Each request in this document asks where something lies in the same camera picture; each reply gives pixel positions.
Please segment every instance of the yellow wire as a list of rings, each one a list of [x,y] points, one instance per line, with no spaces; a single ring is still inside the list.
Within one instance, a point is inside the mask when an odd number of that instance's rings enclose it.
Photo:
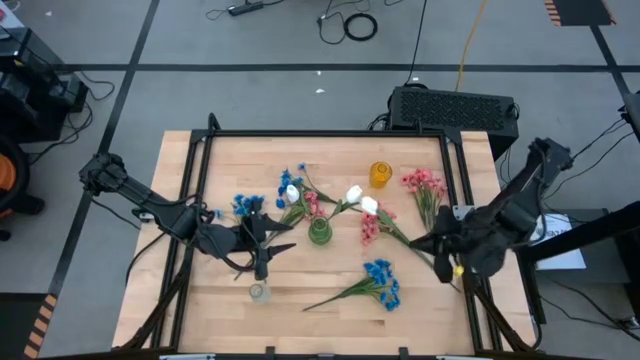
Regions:
[[[482,0],[482,5],[480,5],[480,10],[478,10],[478,15],[476,15],[476,20],[473,22],[473,27],[471,28],[471,32],[469,33],[469,37],[467,38],[467,43],[464,45],[464,52],[462,53],[462,60],[460,60],[460,66],[458,67],[458,81],[456,81],[456,90],[460,87],[460,83],[462,82],[462,74],[464,71],[464,60],[467,58],[467,51],[469,51],[469,46],[473,41],[473,37],[476,34],[476,29],[478,28],[478,24],[480,23],[480,18],[482,17],[482,13],[484,12],[484,7],[487,5],[488,0]]]

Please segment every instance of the wooden tabletop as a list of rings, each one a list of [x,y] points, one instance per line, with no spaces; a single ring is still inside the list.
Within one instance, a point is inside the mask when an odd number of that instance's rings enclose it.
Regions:
[[[184,131],[164,135],[152,189],[168,199],[178,197],[189,136]],[[487,204],[499,192],[487,136],[464,133],[463,142],[474,201],[476,205]],[[199,151],[190,194],[195,192]],[[453,147],[450,157],[462,202]],[[369,166],[376,161],[389,163],[394,173],[388,185],[379,190],[368,186]],[[282,212],[275,206],[279,175],[286,167],[295,173],[300,162],[307,163],[314,185],[334,199],[344,198],[352,185],[362,186],[365,195],[398,214],[397,224],[409,238],[425,231],[400,177],[416,168],[443,174],[437,139],[222,137],[213,142],[205,201],[210,209],[230,214],[234,195],[266,195],[264,210],[277,219]],[[135,176],[135,169],[129,172]],[[325,206],[331,213],[333,206]],[[276,352],[283,354],[374,355],[397,354],[399,347],[407,347],[414,355],[472,354],[463,295],[440,284],[432,270],[388,235],[364,248],[360,217],[346,211],[333,218],[333,238],[323,247],[309,241],[307,221],[274,240],[273,244],[295,242],[297,246],[269,263],[272,296],[268,304],[251,301],[248,289],[255,283],[253,274],[243,274],[234,281],[235,271],[196,251],[179,350],[264,353],[265,347],[275,346]],[[230,220],[223,223],[232,224]],[[136,251],[158,234],[154,224],[143,225]],[[168,244],[165,240],[154,246],[133,268],[114,346],[126,342],[155,306]],[[393,263],[400,281],[402,305],[396,311],[387,312],[369,297],[353,296],[301,312],[360,280],[363,262],[378,257]],[[244,262],[247,257],[236,254],[233,259]],[[518,264],[511,252],[504,268],[491,278],[491,285],[494,301],[506,319],[525,342],[533,343],[535,335]],[[163,344],[168,344],[173,314],[172,307],[167,312]],[[482,311],[480,321],[486,326]],[[483,337],[489,347],[486,330]]]

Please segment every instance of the white tulip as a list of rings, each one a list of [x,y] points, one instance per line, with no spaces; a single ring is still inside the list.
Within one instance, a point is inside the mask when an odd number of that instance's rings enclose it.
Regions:
[[[362,210],[364,210],[369,215],[377,215],[378,214],[378,202],[374,199],[365,196],[360,200],[360,205],[362,206]]]
[[[351,189],[347,191],[347,202],[350,204],[357,204],[360,202],[360,196],[362,196],[362,189],[360,186],[352,186]]]
[[[300,191],[293,185],[287,185],[286,194],[287,199],[289,199],[289,202],[292,204],[300,199]]]

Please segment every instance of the gray floor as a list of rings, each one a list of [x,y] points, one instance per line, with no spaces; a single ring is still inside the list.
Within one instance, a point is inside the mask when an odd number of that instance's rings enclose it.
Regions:
[[[371,41],[325,45],[315,19],[327,1],[287,0],[238,18],[204,17],[235,1],[161,0],[140,62],[143,64],[399,63],[411,60],[422,2],[385,7],[372,0],[380,31]],[[431,0],[427,6],[417,62],[457,64],[481,0]],[[16,15],[67,63],[127,64],[150,0],[25,0]],[[618,25],[602,32],[619,64],[640,64],[640,25],[634,0],[609,0]],[[346,14],[353,5],[342,7]],[[326,37],[339,36],[326,24]],[[490,0],[469,52],[468,64],[604,65],[587,27],[551,24],[542,0]],[[89,72],[119,88],[123,72]],[[453,90],[454,72],[417,72],[429,87]],[[205,126],[209,112],[224,128],[362,129],[385,109],[393,86],[406,72],[253,71],[137,72],[110,150],[125,159],[129,172],[150,183],[165,130]],[[632,91],[640,74],[625,74]],[[97,93],[106,91],[93,85]],[[552,137],[579,149],[617,120],[622,99],[608,73],[465,73],[462,91],[513,96],[520,104],[520,139],[511,172],[522,166],[535,137]],[[81,185],[77,171],[96,151],[116,94],[91,102],[94,124],[80,141],[59,147],[33,167],[31,191],[47,201],[33,218],[3,219],[14,239],[0,244],[1,292],[46,292],[75,214]],[[619,130],[580,157],[566,178],[596,161],[628,129]],[[36,150],[42,145],[29,146]],[[640,190],[638,144],[625,140],[597,168],[579,177],[549,204],[560,208],[618,209],[637,200]],[[122,214],[130,206],[101,196]],[[133,256],[136,231],[92,206],[74,254],[41,355],[104,351],[111,345],[124,293],[124,273]],[[602,320],[575,294],[542,280],[541,293],[575,316]],[[616,284],[581,288],[612,315],[629,314]],[[638,349],[619,331],[566,320],[547,308],[542,349],[553,354],[629,359]]]

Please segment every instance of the green vase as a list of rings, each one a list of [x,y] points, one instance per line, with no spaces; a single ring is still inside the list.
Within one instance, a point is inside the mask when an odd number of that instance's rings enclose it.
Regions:
[[[329,220],[317,217],[311,220],[311,226],[309,226],[309,239],[316,245],[324,245],[331,240],[333,231]]]

